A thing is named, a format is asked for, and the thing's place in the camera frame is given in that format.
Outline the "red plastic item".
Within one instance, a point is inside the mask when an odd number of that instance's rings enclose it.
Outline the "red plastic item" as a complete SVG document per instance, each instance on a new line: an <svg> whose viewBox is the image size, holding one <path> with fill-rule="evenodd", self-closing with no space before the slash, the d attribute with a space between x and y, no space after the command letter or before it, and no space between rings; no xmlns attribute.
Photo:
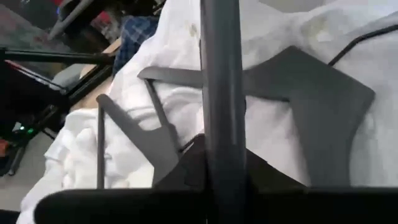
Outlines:
<svg viewBox="0 0 398 224"><path fill-rule="evenodd" d="M113 12L103 11L90 22L90 25L104 35L117 35L120 19Z"/></svg>

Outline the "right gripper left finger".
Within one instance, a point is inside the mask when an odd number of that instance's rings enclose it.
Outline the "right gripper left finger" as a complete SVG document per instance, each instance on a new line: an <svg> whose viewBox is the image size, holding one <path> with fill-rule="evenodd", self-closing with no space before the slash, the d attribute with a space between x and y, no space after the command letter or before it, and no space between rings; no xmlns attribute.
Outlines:
<svg viewBox="0 0 398 224"><path fill-rule="evenodd" d="M206 182L205 135L198 134L184 146L178 164L155 189L203 189Z"/></svg>

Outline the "dark grey clothes hanger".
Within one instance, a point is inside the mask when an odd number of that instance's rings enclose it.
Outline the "dark grey clothes hanger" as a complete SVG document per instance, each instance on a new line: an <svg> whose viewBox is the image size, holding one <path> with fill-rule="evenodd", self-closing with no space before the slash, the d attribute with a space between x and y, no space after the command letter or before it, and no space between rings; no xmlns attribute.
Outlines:
<svg viewBox="0 0 398 224"><path fill-rule="evenodd" d="M144 131L106 95L100 95L98 190L91 220L136 218L197 224L398 224L398 189L351 188L349 152L374 100L357 80L295 47L242 68L238 0L201 0L201 72L151 67L144 79L161 126ZM105 189L104 118L109 116L154 166L154 185L178 164L178 148L153 82L199 87L205 115L203 189ZM248 189L244 95L289 103L310 176L304 189Z"/></svg>

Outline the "blue plaid shirt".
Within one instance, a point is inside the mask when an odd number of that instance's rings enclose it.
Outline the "blue plaid shirt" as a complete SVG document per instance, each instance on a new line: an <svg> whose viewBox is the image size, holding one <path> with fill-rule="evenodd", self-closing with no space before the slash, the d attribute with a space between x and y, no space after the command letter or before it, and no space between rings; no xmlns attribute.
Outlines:
<svg viewBox="0 0 398 224"><path fill-rule="evenodd" d="M132 59L143 42L155 34L159 17L125 16L122 22L121 44L114 59L113 76Z"/></svg>

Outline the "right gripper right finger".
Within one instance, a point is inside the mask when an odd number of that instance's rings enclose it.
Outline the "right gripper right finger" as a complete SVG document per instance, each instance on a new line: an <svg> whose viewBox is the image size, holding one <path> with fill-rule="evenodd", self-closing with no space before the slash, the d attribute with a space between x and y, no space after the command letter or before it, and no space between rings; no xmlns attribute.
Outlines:
<svg viewBox="0 0 398 224"><path fill-rule="evenodd" d="M272 167L249 149L246 150L246 171L248 189L304 189L306 187Z"/></svg>

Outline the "white shirt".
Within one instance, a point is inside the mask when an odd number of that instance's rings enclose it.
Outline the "white shirt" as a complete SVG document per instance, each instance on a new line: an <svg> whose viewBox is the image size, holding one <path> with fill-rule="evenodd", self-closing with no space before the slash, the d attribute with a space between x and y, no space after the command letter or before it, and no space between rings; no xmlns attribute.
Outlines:
<svg viewBox="0 0 398 224"><path fill-rule="evenodd" d="M151 65L200 67L200 2L170 0L156 33L116 74L109 96L146 129L158 119L138 73ZM244 68L259 64L290 45L329 62L355 37L398 24L398 0L338 0L308 12L283 13L259 0L240 0ZM398 186L398 31L350 50L336 68L370 87L376 98L359 127L350 158L356 186ZM246 145L271 166L307 184L292 110L286 103L247 97ZM70 113L45 153L45 172L21 203L17 224L35 224L40 199L66 189L96 185L97 110ZM148 187L153 166L114 123L106 127L106 185Z"/></svg>

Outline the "grey clothes rack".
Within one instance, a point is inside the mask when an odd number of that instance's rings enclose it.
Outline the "grey clothes rack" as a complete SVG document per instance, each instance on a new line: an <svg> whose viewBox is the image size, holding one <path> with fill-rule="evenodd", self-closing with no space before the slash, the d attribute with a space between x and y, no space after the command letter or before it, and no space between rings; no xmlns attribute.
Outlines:
<svg viewBox="0 0 398 224"><path fill-rule="evenodd" d="M49 33L49 39L88 25L96 14L92 12L93 2L94 0L62 0L58 7L58 19Z"/></svg>

